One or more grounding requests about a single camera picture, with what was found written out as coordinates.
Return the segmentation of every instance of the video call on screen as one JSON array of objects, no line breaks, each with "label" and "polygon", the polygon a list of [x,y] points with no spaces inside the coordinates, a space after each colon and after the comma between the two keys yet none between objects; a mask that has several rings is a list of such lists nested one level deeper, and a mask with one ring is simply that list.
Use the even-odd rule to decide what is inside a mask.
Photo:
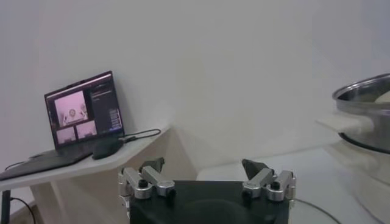
[{"label": "video call on screen", "polygon": [[58,144],[74,142],[122,128],[112,82],[91,83],[48,101]]}]

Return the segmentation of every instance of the cable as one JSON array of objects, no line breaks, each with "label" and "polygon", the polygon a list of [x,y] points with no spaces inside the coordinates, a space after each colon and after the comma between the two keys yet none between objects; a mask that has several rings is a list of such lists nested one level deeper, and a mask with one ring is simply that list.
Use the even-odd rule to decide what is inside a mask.
[{"label": "cable", "polygon": [[24,161],[23,161],[23,162],[18,162],[18,163],[11,164],[11,165],[7,166],[4,170],[7,170],[7,169],[9,169],[9,168],[11,168],[11,167],[13,167],[13,166],[16,166],[16,165],[19,165],[19,164],[22,164],[22,163],[24,163]]},{"label": "cable", "polygon": [[[137,137],[137,135],[144,134],[144,133],[149,133],[149,132],[153,132],[153,131],[156,131],[156,133],[153,133],[151,135]],[[123,136],[123,138],[124,138],[123,141],[124,141],[124,143],[128,143],[128,142],[131,142],[131,141],[136,141],[138,139],[153,137],[153,136],[159,135],[160,133],[161,133],[160,129],[157,129],[157,128],[150,129],[150,130],[141,131],[141,132],[134,133],[134,134],[124,135]]]},{"label": "cable", "polygon": [[327,216],[329,216],[331,219],[333,219],[333,221],[335,221],[337,224],[342,224],[336,217],[334,217],[333,215],[331,215],[329,212],[323,210],[322,208],[310,203],[310,202],[307,202],[307,201],[303,201],[301,199],[298,199],[298,198],[295,198],[294,199],[295,201],[299,201],[299,202],[302,202],[303,204],[306,204],[306,205],[309,205],[309,206],[312,206],[313,208],[317,209],[318,211],[321,211],[323,213],[325,213]]},{"label": "cable", "polygon": [[372,150],[372,151],[375,151],[375,152],[380,152],[380,153],[385,153],[385,154],[390,154],[389,153],[389,150],[385,150],[385,149],[381,149],[381,148],[377,148],[377,147],[374,147],[374,146],[371,146],[371,145],[366,145],[366,144],[363,144],[361,142],[358,142],[356,140],[353,140],[352,138],[348,137],[345,133],[339,133],[339,136],[351,143],[352,145],[356,145],[358,147],[361,147],[361,148],[364,148],[364,149],[368,149],[368,150]]},{"label": "cable", "polygon": [[34,224],[37,224],[37,221],[36,221],[36,219],[35,219],[35,215],[34,215],[34,213],[32,212],[31,207],[30,207],[25,201],[23,201],[23,200],[20,199],[20,198],[11,198],[11,201],[12,201],[12,200],[18,200],[18,201],[22,202],[22,203],[29,209],[29,211],[30,211],[30,213],[31,213],[31,216],[32,216],[32,220],[34,221]]}]

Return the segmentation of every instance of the laptop lid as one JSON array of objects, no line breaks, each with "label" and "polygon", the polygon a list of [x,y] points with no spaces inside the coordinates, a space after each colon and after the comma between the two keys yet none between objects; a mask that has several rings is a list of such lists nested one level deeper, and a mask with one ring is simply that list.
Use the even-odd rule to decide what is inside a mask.
[{"label": "laptop lid", "polygon": [[124,133],[111,71],[44,95],[55,148]]}]

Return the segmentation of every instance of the computer mouse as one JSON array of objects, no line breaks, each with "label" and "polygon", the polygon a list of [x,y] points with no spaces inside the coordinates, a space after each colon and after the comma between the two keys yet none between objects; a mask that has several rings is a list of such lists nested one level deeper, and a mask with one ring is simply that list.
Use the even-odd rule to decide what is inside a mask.
[{"label": "computer mouse", "polygon": [[114,141],[107,141],[102,144],[99,144],[92,151],[93,159],[103,159],[109,157],[110,155],[116,153],[122,146],[124,141],[116,139]]}]

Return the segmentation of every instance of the metal pot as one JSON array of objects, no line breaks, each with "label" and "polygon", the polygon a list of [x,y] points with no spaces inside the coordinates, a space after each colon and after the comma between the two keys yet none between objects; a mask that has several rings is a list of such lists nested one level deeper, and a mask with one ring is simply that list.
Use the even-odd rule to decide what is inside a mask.
[{"label": "metal pot", "polygon": [[333,93],[338,111],[317,120],[343,138],[327,151],[353,170],[356,198],[385,223],[390,223],[390,102],[377,99],[389,91],[390,74],[347,85]]},{"label": "metal pot", "polygon": [[322,124],[343,132],[341,137],[353,144],[382,153],[390,153],[390,103],[375,102],[390,91],[390,74],[356,82],[333,93],[337,109]]}]

